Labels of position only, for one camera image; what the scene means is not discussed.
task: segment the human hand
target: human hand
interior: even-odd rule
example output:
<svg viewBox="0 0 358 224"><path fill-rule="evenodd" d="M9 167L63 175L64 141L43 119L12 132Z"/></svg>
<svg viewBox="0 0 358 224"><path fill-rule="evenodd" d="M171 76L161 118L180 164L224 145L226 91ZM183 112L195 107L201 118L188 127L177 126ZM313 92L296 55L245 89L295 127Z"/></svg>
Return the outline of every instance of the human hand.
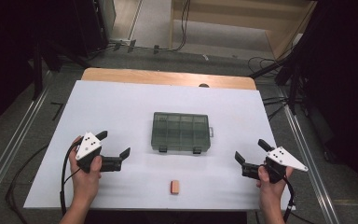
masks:
<svg viewBox="0 0 358 224"><path fill-rule="evenodd" d="M85 173L77 166L76 161L76 147L72 148L69 154L69 162L71 163L71 173L77 172L72 176L74 184L74 199L72 204L80 203L90 206L95 196L98 193L99 179L101 178L101 156L96 156L91 163L89 173Z"/></svg>
<svg viewBox="0 0 358 224"><path fill-rule="evenodd" d="M293 168L286 167L286 178L292 174ZM266 223L284 223L281 213L281 197L286 183L280 180L275 184L269 183L269 173L264 166L258 168L256 185L260 188L260 209L265 214Z"/></svg>

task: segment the plastic container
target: plastic container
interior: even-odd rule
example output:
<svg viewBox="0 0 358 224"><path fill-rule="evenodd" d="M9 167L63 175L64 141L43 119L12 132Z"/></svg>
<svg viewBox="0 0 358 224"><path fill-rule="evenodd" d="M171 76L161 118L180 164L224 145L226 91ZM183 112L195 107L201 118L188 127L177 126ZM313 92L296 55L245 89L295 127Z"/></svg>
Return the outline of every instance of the plastic container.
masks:
<svg viewBox="0 0 358 224"><path fill-rule="evenodd" d="M155 112L151 143L153 149L159 152L205 152L211 146L208 116Z"/></svg>

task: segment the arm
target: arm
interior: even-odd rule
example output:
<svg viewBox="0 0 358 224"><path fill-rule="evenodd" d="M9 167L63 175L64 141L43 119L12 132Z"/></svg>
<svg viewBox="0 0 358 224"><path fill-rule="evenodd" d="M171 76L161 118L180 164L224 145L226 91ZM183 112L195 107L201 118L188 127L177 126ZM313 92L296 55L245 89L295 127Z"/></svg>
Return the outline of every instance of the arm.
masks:
<svg viewBox="0 0 358 224"><path fill-rule="evenodd" d="M292 167L286 168L286 176L293 172ZM267 224L284 223L281 211L281 197L286 183L281 180L276 184L269 183L269 173L264 166L258 168L260 180L256 185L260 188L260 209Z"/></svg>
<svg viewBox="0 0 358 224"><path fill-rule="evenodd" d="M76 172L79 167L76 165L76 148L72 148L69 155L69 162L71 163L71 173ZM101 178L102 158L97 156L91 163L89 173L82 170L72 176L74 183L74 198L71 206L63 216L61 224L65 223L84 223L86 214L90 209L90 205L98 193L99 179Z"/></svg>

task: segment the wooden block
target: wooden block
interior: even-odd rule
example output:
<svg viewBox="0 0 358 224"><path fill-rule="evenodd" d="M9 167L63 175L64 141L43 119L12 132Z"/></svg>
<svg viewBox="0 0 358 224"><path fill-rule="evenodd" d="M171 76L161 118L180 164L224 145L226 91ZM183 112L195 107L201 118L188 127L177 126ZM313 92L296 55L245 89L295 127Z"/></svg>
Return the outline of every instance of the wooden block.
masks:
<svg viewBox="0 0 358 224"><path fill-rule="evenodd" d="M171 194L179 194L179 180L171 181Z"/></svg>

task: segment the white tabletop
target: white tabletop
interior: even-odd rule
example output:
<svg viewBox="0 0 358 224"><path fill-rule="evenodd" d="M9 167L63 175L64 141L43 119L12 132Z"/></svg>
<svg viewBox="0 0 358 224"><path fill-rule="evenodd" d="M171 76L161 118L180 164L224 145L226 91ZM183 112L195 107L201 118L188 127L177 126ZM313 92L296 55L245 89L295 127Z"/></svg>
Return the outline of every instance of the white tabletop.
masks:
<svg viewBox="0 0 358 224"><path fill-rule="evenodd" d="M153 150L154 112L208 115L214 133L210 149L200 155ZM118 156L131 148L121 172L103 173L91 206L97 209L258 209L259 190L255 180L241 176L235 151L247 162L260 164L266 153L257 145L258 139L275 147L258 91L78 81L24 207L60 207L63 158L73 140L86 131L108 131L101 152L104 156ZM174 179L180 183L178 195L170 194ZM65 194L69 205L73 197L71 181L65 186ZM282 209L288 199L286 189Z"/></svg>

